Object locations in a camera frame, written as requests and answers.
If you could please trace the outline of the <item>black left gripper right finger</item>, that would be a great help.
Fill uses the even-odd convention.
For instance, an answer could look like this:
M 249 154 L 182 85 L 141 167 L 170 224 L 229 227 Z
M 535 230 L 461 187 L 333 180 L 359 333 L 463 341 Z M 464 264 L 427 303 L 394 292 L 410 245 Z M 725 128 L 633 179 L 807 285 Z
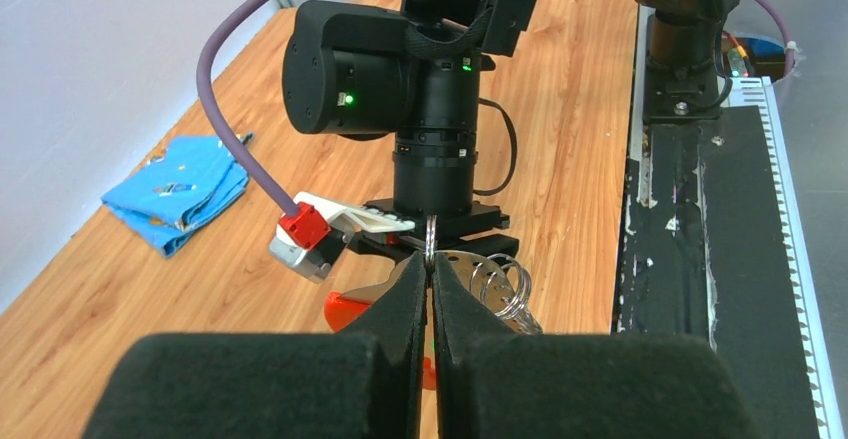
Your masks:
M 728 368 L 678 335 L 555 335 L 556 390 L 477 401 L 437 392 L 443 438 L 752 438 Z

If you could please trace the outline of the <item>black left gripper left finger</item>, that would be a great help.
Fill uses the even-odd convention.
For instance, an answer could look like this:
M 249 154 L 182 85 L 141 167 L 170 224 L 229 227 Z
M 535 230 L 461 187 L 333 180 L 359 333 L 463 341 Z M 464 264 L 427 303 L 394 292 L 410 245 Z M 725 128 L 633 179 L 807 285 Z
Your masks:
M 122 356 L 87 438 L 415 438 L 421 254 L 335 334 L 157 333 Z

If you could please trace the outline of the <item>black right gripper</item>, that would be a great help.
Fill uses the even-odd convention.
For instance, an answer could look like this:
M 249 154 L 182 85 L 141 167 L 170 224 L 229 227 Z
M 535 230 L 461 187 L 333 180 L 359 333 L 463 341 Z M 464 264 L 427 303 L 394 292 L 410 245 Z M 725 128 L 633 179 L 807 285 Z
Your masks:
M 426 219 L 423 215 L 401 215 L 391 200 L 373 200 L 365 204 L 367 210 L 383 215 L 395 215 L 412 221 L 410 231 L 392 233 L 356 232 L 347 248 L 355 254 L 372 255 L 402 261 L 416 250 L 424 248 Z M 482 256 L 503 253 L 516 256 L 520 241 L 517 238 L 494 233 L 510 225 L 510 216 L 498 206 L 473 201 L 469 212 L 458 216 L 442 216 L 436 219 L 436 246 L 440 250 L 459 250 Z

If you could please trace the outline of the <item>metal keyring plate with spring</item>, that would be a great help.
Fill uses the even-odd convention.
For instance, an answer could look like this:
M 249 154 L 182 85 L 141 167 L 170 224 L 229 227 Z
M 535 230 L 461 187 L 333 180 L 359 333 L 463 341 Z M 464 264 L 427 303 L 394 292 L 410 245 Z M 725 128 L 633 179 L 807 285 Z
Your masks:
M 467 279 L 459 266 L 470 267 Z M 339 319 L 339 347 L 323 369 L 329 383 L 382 399 L 423 389 L 477 401 L 556 390 L 554 337 L 536 323 L 511 328 L 486 294 L 469 291 L 487 267 L 502 276 L 494 258 L 463 251 L 427 248 L 401 261 L 386 282 L 365 288 L 374 301 L 355 301 Z

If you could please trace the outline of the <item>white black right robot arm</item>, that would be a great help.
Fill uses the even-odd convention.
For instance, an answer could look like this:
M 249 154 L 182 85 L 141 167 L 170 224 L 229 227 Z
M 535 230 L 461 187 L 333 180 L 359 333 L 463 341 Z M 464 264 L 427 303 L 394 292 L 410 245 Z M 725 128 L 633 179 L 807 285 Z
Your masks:
M 649 64 L 674 87 L 668 110 L 714 118 L 724 23 L 740 0 L 636 0 L 656 12 Z M 435 242 L 515 255 L 509 217 L 474 185 L 480 76 L 514 54 L 537 0 L 402 0 L 399 10 L 310 0 L 297 10 L 282 69 L 283 99 L 303 134 L 355 141 L 393 136 L 393 193 L 366 203 L 387 231 L 332 234 L 353 252 L 401 261 Z

